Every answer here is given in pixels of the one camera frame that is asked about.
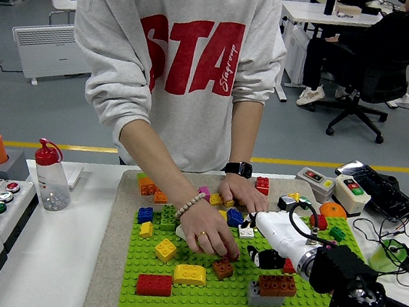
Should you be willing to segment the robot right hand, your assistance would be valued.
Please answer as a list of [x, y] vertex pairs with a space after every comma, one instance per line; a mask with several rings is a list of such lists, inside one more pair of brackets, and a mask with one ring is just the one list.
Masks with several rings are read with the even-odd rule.
[[296, 231], [291, 224], [288, 212], [250, 213], [241, 227], [257, 227], [266, 238], [272, 250], [258, 251], [254, 246], [247, 247], [254, 264], [264, 270], [283, 269], [286, 259], [304, 280], [309, 280], [311, 268], [320, 243], [308, 243], [305, 236]]

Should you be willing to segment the person's right hand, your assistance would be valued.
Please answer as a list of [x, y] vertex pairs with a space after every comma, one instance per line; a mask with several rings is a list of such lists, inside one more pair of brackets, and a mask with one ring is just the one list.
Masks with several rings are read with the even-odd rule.
[[238, 260], [240, 250], [228, 224], [205, 200], [174, 202], [175, 206], [183, 211], [180, 222], [186, 236], [188, 247], [197, 253], [207, 255], [229, 256]]

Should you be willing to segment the person's left hand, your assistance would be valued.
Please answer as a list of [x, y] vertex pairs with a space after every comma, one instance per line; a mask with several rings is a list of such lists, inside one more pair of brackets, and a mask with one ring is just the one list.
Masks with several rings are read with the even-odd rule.
[[239, 200], [250, 213], [269, 210], [268, 198], [259, 192], [249, 179], [238, 174], [226, 173], [219, 186], [219, 193], [226, 202]]

